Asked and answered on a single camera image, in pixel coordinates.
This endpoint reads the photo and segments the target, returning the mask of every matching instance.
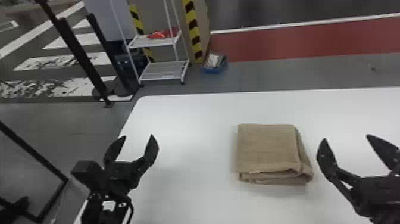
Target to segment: white table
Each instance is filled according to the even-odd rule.
[[[127,141],[118,160],[140,157],[150,134],[160,153],[129,194],[132,223],[369,223],[323,177],[315,154],[327,138],[342,168],[361,176],[387,174],[365,135],[400,145],[399,96],[400,88],[371,88],[144,97],[121,131]],[[295,125],[314,180],[307,186],[240,182],[239,123]]]

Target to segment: black frame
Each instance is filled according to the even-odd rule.
[[[0,197],[0,205],[4,206],[6,209],[15,210],[20,215],[25,218],[36,222],[42,223],[45,219],[46,215],[49,213],[50,209],[56,202],[57,198],[62,193],[63,189],[68,183],[68,177],[64,175],[60,170],[58,170],[55,166],[53,166],[45,157],[40,155],[32,146],[30,146],[26,141],[24,141],[21,137],[19,137],[13,130],[7,127],[3,122],[0,121],[0,130],[9,137],[12,141],[14,141],[17,145],[19,145],[25,152],[31,155],[34,159],[36,159],[39,163],[45,166],[50,172],[52,172],[55,176],[61,179],[62,183],[58,186],[57,190],[51,196],[50,200],[46,203],[42,211],[38,216],[35,216],[27,211],[21,211],[20,209],[14,207],[14,205],[7,201],[6,199]]]

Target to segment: red object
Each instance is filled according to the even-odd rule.
[[[165,38],[171,38],[172,37],[169,28],[163,30],[162,33],[165,35]],[[179,33],[179,29],[177,27],[172,27],[173,36],[176,37],[178,35],[178,33]]]
[[[229,61],[400,52],[400,18],[211,35]]]
[[[165,35],[161,32],[154,32],[154,33],[147,35],[147,38],[149,38],[149,39],[165,39]]]

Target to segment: black robotic claw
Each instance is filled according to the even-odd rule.
[[[143,174],[154,164],[158,144],[151,135],[141,158],[131,162],[116,161],[125,140],[123,136],[108,147],[103,159],[104,169],[94,161],[78,161],[74,166],[72,175],[90,189],[81,223],[122,223],[128,207],[131,208],[128,223],[132,218],[133,205],[127,195],[138,187]],[[115,202],[114,210],[105,210],[104,201]]]
[[[400,224],[400,150],[373,135],[367,135],[367,139],[391,170],[389,175],[361,178],[341,169],[326,139],[322,140],[317,152],[318,164],[324,176],[350,201],[357,214],[369,217],[376,224]]]
[[[367,139],[372,148],[374,148],[375,153],[379,156],[387,168],[391,171],[395,171],[396,166],[399,166],[400,164],[399,148],[396,145],[373,135],[367,135]]]

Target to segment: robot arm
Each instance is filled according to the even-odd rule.
[[[389,175],[362,178],[341,169],[326,139],[322,140],[317,152],[318,165],[358,215],[369,217],[375,224],[400,224],[400,150],[373,135],[367,135],[367,139],[391,170]]]

